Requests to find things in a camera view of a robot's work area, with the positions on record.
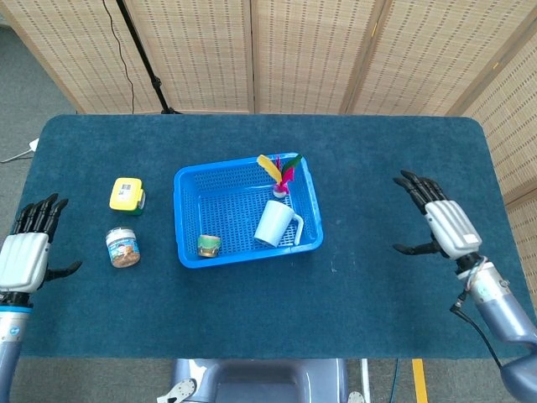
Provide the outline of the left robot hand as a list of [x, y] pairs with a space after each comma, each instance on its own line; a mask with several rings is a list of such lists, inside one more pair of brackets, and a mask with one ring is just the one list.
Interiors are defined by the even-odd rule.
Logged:
[[53, 193], [29, 203], [14, 220], [1, 248], [1, 293], [29, 295], [43, 283], [73, 275], [82, 265], [75, 261], [64, 269], [49, 267], [50, 247], [60, 215], [68, 204]]

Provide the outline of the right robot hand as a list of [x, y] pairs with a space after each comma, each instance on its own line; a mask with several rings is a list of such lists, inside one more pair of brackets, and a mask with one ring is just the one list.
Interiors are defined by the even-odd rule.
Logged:
[[408, 170], [400, 174], [394, 182], [406, 190], [427, 221], [431, 241], [416, 246], [396, 243], [393, 248], [404, 255], [439, 253], [451, 260], [477, 256], [482, 239], [461, 206], [436, 181]]

